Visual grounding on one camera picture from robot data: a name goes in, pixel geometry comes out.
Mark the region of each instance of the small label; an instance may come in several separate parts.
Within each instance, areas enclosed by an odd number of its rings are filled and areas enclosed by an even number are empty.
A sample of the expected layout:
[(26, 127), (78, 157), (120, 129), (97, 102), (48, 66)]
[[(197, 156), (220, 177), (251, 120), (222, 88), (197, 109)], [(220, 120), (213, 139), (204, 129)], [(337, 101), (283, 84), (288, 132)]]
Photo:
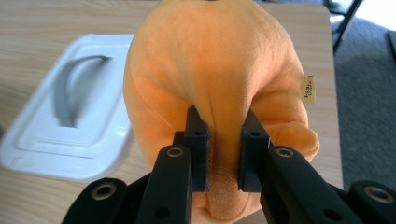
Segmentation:
[(314, 104), (317, 100), (315, 76), (304, 77), (303, 103)]

